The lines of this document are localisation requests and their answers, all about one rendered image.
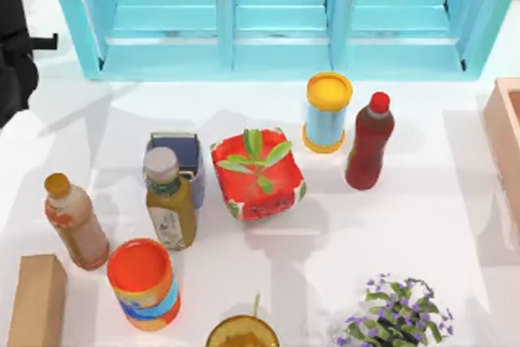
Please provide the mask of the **brown cardboard box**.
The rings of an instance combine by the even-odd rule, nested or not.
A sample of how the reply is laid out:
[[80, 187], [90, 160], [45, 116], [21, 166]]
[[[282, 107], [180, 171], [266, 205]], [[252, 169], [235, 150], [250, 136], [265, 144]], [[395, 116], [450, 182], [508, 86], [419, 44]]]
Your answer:
[[23, 256], [7, 347], [61, 347], [67, 273], [54, 254]]

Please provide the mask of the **light blue rack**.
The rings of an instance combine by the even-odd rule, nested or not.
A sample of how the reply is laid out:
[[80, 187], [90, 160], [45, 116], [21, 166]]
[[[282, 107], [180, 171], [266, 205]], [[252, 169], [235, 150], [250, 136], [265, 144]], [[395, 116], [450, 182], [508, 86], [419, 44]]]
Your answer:
[[511, 0], [59, 0], [90, 80], [474, 80]]

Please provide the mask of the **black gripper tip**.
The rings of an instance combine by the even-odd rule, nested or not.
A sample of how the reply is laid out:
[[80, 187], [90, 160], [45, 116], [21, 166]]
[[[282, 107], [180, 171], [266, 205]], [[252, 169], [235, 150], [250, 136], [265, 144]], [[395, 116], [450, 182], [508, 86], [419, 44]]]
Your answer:
[[57, 50], [59, 35], [53, 33], [51, 37], [31, 37], [30, 40], [33, 50]]

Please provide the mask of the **blue-purple square container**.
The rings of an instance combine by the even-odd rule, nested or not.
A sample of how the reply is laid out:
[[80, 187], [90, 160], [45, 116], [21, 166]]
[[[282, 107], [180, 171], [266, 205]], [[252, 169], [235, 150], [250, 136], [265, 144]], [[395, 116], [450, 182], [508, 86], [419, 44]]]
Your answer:
[[145, 153], [156, 147], [172, 150], [179, 161], [180, 174], [188, 179], [192, 203], [198, 214], [203, 207], [206, 191], [205, 164], [202, 146], [194, 132], [152, 132], [145, 147]]

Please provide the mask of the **yellow round plant pot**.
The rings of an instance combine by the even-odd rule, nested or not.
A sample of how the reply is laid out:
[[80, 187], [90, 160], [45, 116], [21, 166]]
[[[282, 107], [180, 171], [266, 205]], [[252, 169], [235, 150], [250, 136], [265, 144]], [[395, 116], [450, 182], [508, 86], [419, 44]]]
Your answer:
[[280, 347], [272, 327], [258, 317], [261, 295], [257, 293], [252, 314], [237, 314], [216, 325], [206, 340], [206, 347]]

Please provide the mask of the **salmon-coloured shallow box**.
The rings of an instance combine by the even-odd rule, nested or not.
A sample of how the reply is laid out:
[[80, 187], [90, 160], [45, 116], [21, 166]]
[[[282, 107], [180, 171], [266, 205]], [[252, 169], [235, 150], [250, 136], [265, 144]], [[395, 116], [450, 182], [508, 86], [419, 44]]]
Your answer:
[[520, 77], [495, 79], [483, 122], [520, 240]]

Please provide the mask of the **orange and blue can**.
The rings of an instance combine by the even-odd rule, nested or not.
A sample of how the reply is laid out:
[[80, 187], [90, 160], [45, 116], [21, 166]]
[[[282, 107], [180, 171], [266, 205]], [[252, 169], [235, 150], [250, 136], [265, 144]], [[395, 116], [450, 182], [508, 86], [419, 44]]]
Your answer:
[[180, 310], [169, 253], [149, 238], [124, 242], [109, 257], [107, 278], [128, 321], [143, 331], [166, 327]]

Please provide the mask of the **green bottle with grey cap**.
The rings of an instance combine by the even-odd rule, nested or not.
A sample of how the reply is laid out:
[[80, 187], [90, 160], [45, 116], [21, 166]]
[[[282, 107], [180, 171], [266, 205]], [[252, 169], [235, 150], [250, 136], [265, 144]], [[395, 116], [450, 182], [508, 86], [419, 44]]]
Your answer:
[[180, 174], [178, 158], [167, 147], [154, 147], [143, 162], [146, 207], [158, 240], [170, 250], [191, 246], [197, 232], [191, 185]]

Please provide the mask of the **watermelon plant pot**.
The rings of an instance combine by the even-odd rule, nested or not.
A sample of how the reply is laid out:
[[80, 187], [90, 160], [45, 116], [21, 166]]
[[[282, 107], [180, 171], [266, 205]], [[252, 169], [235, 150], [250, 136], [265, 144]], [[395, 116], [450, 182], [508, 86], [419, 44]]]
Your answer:
[[223, 200], [235, 219], [254, 221], [276, 215], [306, 195], [292, 147], [281, 128], [247, 128], [211, 145]]

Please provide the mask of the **yellow and blue can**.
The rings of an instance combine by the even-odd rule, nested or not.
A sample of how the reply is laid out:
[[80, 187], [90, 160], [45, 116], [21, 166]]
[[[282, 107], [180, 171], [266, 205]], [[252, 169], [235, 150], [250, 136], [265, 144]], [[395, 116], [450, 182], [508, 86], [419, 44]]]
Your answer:
[[336, 72], [320, 72], [308, 80], [308, 111], [302, 139], [309, 150], [331, 154], [342, 146], [346, 108], [352, 94], [350, 80]]

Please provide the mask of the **dark red bottle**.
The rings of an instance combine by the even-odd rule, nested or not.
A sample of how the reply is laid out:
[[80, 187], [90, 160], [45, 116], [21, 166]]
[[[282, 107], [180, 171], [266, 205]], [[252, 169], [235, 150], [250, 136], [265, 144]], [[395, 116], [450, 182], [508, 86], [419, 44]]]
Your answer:
[[344, 174], [346, 182], [356, 190], [371, 189], [379, 179], [384, 149], [395, 127], [390, 101], [385, 92], [375, 92], [357, 113], [353, 146]]

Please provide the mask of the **purple flower plant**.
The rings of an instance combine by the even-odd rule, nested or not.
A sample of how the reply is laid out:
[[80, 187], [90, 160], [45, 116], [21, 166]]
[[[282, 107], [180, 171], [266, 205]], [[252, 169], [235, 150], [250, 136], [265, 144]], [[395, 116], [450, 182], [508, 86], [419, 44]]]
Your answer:
[[419, 278], [380, 273], [365, 285], [359, 310], [336, 329], [331, 347], [439, 347], [454, 336], [450, 309]]

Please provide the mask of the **orange tea bottle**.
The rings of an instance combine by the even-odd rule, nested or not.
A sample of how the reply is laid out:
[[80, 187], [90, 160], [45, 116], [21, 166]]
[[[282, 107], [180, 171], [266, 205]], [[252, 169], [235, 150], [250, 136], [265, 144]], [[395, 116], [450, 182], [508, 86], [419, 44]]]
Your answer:
[[45, 179], [45, 215], [61, 237], [71, 260], [80, 268], [99, 268], [110, 255], [110, 243], [90, 196], [61, 172]]

